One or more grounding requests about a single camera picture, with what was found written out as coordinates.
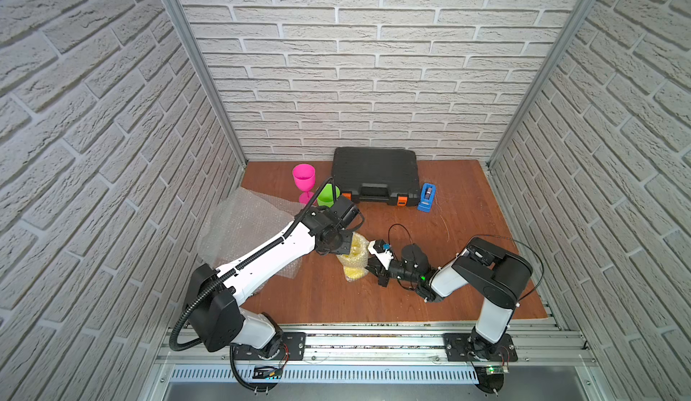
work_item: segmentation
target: red wire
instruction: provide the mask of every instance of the red wire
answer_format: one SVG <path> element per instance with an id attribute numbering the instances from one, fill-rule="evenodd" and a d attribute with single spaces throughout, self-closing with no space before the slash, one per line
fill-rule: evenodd
<path id="1" fill-rule="evenodd" d="M 509 358 L 511 357 L 511 353 L 506 347 L 502 346 L 502 348 L 506 350 L 506 366 L 509 366 Z M 504 366 L 504 356 L 502 356 L 502 366 Z"/>
<path id="2" fill-rule="evenodd" d="M 281 366 L 281 369 L 284 369 L 285 366 L 288 364 L 288 356 L 289 356 L 289 353 L 288 353 L 288 345 L 285 344 L 285 343 L 283 343 L 283 348 L 285 349 L 285 357 L 283 358 L 283 359 L 285 359 L 285 362 L 283 362 L 283 365 Z"/>

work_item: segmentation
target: brick wall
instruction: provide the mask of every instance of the brick wall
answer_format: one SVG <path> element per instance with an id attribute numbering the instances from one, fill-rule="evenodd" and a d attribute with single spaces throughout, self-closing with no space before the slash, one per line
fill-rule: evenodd
<path id="1" fill-rule="evenodd" d="M 576 0 L 181 0 L 249 159 L 492 153 Z"/>
<path id="2" fill-rule="evenodd" d="M 691 396 L 691 0 L 598 0 L 492 172 L 614 393 Z"/>
<path id="3" fill-rule="evenodd" d="M 136 397 L 237 168 L 160 0 L 0 0 L 0 399 Z"/>

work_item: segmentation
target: pink wine glass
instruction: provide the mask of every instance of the pink wine glass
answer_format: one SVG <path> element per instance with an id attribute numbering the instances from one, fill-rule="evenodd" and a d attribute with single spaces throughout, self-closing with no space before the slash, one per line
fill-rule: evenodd
<path id="1" fill-rule="evenodd" d="M 295 181 L 295 186 L 304 191 L 298 201 L 303 205 L 310 202 L 310 199 L 315 194 L 311 191 L 315 186 L 315 168 L 310 164 L 298 164 L 293 169 L 293 180 Z"/>
<path id="2" fill-rule="evenodd" d="M 298 164 L 293 169 L 293 180 L 300 191 L 310 191 L 315 187 L 315 168 L 310 164 Z"/>

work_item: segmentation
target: green cup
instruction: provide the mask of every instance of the green cup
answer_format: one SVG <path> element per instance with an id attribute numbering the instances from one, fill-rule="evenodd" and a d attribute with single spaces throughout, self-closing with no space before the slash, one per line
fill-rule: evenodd
<path id="1" fill-rule="evenodd" d="M 341 190 L 336 187 L 336 197 L 341 195 Z M 328 206 L 331 208 L 334 205 L 334 193 L 331 190 L 331 184 L 327 183 L 324 189 L 316 197 L 317 206 Z"/>

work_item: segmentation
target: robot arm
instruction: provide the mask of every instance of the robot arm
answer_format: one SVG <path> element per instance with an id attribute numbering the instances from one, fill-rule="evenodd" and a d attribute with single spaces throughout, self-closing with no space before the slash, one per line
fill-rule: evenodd
<path id="1" fill-rule="evenodd" d="M 183 350 L 203 342 L 208 351 L 230 344 L 253 346 L 264 357 L 277 351 L 282 335 L 279 326 L 268 315 L 251 313 L 240 306 L 271 276 L 312 250 L 322 255 L 348 254 L 355 229 L 347 227 L 361 216 L 357 207 L 342 196 L 331 208 L 308 208 L 242 258 L 215 270 L 205 264 L 192 273 L 185 308 L 171 333 L 171 349 Z M 438 270 L 430 267 L 416 244 L 403 248 L 402 260 L 393 259 L 388 245 L 381 240 L 370 243 L 370 252 L 375 257 L 370 258 L 367 269 L 378 276 L 380 285 L 386 287 L 389 278 L 416 282 L 415 292 L 425 302 L 442 301 L 466 284 L 482 293 L 485 300 L 471 334 L 475 352 L 491 350 L 500 341 L 533 272 L 521 256 L 477 237 Z M 199 339 L 179 345 L 177 328 L 187 319 Z"/>
<path id="2" fill-rule="evenodd" d="M 291 224 L 255 250 L 215 270 L 207 264 L 195 269 L 183 313 L 171 332 L 171 349 L 185 350 L 203 342 L 208 351 L 217 351 L 243 344 L 271 357 L 281 345 L 280 327 L 268 315 L 240 306 L 270 277 L 312 250 L 322 255 L 348 254 L 352 233 L 359 225 L 352 230 L 347 227 L 358 215 L 357 207 L 345 197 L 339 197 L 331 208 L 307 205 Z M 179 345 L 177 334 L 187 319 L 199 338 Z"/>
<path id="3" fill-rule="evenodd" d="M 466 284 L 484 296 L 478 323 L 471 335 L 469 351 L 491 350 L 502 338 L 514 315 L 520 295 L 528 285 L 533 268 L 527 260 L 488 241 L 474 237 L 443 268 L 431 268 L 427 256 L 416 244 L 403 247 L 402 259 L 393 259 L 390 246 L 372 241 L 367 269 L 386 287 L 389 278 L 417 284 L 415 293 L 425 302 L 441 302 Z"/>

